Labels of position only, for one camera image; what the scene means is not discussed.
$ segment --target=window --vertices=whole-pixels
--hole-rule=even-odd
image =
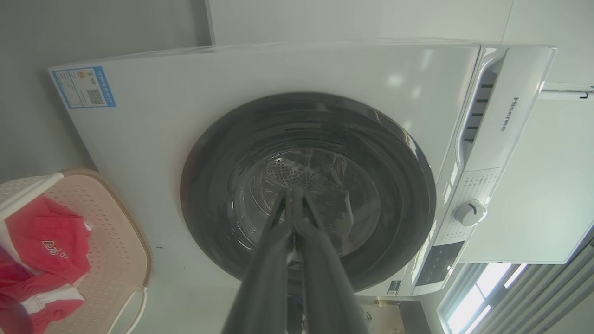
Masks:
[[[438,308],[446,333],[472,333],[525,268],[526,264],[467,264]]]

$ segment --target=washing machine door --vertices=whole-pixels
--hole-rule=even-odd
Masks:
[[[280,189],[311,193],[356,291],[400,270],[435,214],[435,183],[414,140],[362,103],[288,93],[242,105],[196,142],[181,179],[182,211],[202,250],[241,279]],[[301,289],[300,259],[289,292]]]

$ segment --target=pink laundry basket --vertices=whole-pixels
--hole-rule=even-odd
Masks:
[[[140,293],[140,308],[124,331],[129,334],[146,305],[151,265],[150,247],[137,221],[115,190],[88,169],[0,184],[0,220],[41,194],[81,215],[92,229],[87,255],[91,270],[77,284],[86,302],[66,319],[51,323],[46,333],[110,333]]]

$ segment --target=basket handle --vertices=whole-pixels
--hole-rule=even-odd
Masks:
[[[134,319],[132,319],[132,322],[128,325],[128,327],[125,329],[125,331],[122,332],[122,334],[130,334],[132,332],[132,330],[134,330],[134,328],[136,327],[136,325],[140,321],[140,318],[143,316],[144,308],[147,305],[147,288],[146,288],[146,286],[140,286],[140,289],[132,292],[132,294],[130,295],[130,297],[128,297],[128,300],[126,301],[126,304],[124,304],[124,307],[122,307],[122,309],[119,311],[118,316],[113,321],[111,327],[109,328],[108,333],[111,333],[111,330],[113,329],[113,326],[118,321],[119,317],[122,315],[122,313],[124,312],[124,310],[126,309],[126,307],[128,306],[128,304],[130,303],[130,301],[132,300],[132,297],[134,296],[134,294],[136,292],[140,292],[142,294],[142,296],[141,296],[142,299],[140,300],[140,307],[138,308],[138,312],[136,312],[136,315],[134,316]]]

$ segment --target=washing machine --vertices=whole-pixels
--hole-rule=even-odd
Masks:
[[[300,185],[357,293],[404,297],[444,286],[554,55],[426,39],[273,43],[49,73],[146,233],[151,277],[237,288],[277,192]],[[299,294],[299,259],[288,271]]]

